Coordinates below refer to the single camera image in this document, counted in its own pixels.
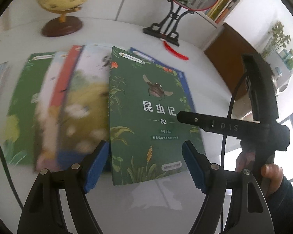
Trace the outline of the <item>person right hand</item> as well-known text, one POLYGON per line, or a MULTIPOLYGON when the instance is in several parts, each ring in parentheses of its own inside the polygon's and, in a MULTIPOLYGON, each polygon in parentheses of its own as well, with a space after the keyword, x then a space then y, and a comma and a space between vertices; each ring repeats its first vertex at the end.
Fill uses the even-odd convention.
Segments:
MULTIPOLYGON (((241 172, 255 160, 255 152, 242 152, 236 160, 236 172, 241 172)), ((283 169, 275 164, 265 164, 261 167, 261 176, 269 179, 270 184, 265 192, 265 196, 269 197, 275 193, 281 186, 283 181, 283 169)))

